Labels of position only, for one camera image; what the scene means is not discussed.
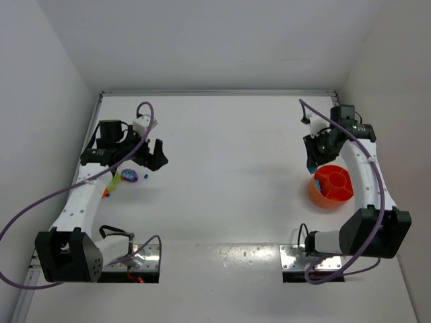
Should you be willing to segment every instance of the white wall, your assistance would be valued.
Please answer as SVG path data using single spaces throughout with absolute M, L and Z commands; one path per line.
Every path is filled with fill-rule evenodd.
M 387 185 L 413 217 L 400 256 L 420 322 L 431 322 L 430 16 L 429 0 L 388 1 L 341 94 L 373 124 Z
M 25 206 L 67 186 L 95 98 L 35 0 L 0 1 L 0 227 Z M 0 268 L 23 282 L 39 230 L 63 198 L 29 212 L 0 243 Z M 0 322 L 19 290 L 0 282 Z
M 91 89 L 334 89 L 384 0 L 38 0 Z

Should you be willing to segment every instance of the orange bowl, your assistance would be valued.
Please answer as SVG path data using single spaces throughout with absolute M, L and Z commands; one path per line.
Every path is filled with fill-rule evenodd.
M 308 183 L 308 194 L 316 205 L 324 209 L 342 206 L 353 197 L 349 172 L 335 165 L 320 167 Z

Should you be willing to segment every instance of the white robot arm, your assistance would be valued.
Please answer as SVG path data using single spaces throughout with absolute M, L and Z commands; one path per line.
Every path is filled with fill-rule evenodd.
M 392 199 L 376 157 L 376 136 L 370 124 L 355 120 L 353 106 L 336 106 L 331 109 L 331 120 L 347 129 L 365 146 L 380 174 L 385 194 L 385 216 L 382 225 L 363 256 L 392 258 L 396 255 L 410 225 L 411 217 L 398 210 Z M 354 215 L 335 231 L 313 231 L 306 238 L 306 254 L 343 254 L 351 256 L 366 241 L 375 226 L 380 211 L 380 190 L 370 160 L 358 143 L 349 140 L 338 128 L 312 114 L 302 121 L 310 125 L 310 135 L 304 138 L 310 172 L 333 161 L 339 154 L 344 159 L 352 180 L 355 197 Z
M 92 225 L 105 188 L 112 180 L 114 165 L 125 158 L 141 142 L 147 133 L 150 117 L 137 115 L 133 125 L 127 124 L 127 134 L 119 120 L 102 120 L 98 124 L 100 138 L 96 140 L 98 128 L 81 155 L 77 182 L 85 184 L 74 188 L 67 203 L 49 231 L 39 232 L 35 247 L 45 279 L 50 282 L 89 281 L 95 282 L 102 268 L 113 260 L 131 252 L 133 234 L 118 229 L 94 242 Z M 162 142 L 156 139 L 154 152 L 150 154 L 149 141 L 131 156 L 136 164 L 156 171 L 168 160 L 163 154 Z

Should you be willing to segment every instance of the small colorful toy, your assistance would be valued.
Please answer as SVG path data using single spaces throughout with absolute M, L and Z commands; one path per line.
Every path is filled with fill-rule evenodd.
M 103 197 L 108 197 L 110 193 L 117 188 L 117 184 L 121 183 L 123 181 L 130 182 L 130 183 L 136 183 L 138 180 L 138 175 L 134 170 L 126 169 L 121 171 L 121 174 L 116 172 L 108 186 L 105 188 L 105 191 L 103 192 Z
M 130 182 L 130 183 L 135 183 L 135 182 L 137 182 L 137 179 L 138 179 L 136 172 L 134 170 L 130 170 L 130 169 L 123 170 L 121 172 L 121 178 L 123 180 Z

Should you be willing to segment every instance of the metal plate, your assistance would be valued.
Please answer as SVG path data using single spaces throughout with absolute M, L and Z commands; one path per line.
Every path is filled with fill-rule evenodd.
M 136 251 L 141 244 L 134 244 L 133 251 Z M 158 263 L 160 258 L 160 247 L 158 244 L 149 244 L 139 252 L 132 261 L 128 263 L 131 266 L 130 272 L 139 273 L 156 273 L 158 272 Z M 112 264 L 103 268 L 102 272 L 127 272 L 126 264 Z
M 305 252 L 295 244 L 280 244 L 281 269 L 284 273 L 303 273 L 315 258 L 306 257 Z M 314 271 L 336 271 L 342 266 L 341 257 L 325 259 L 316 266 Z

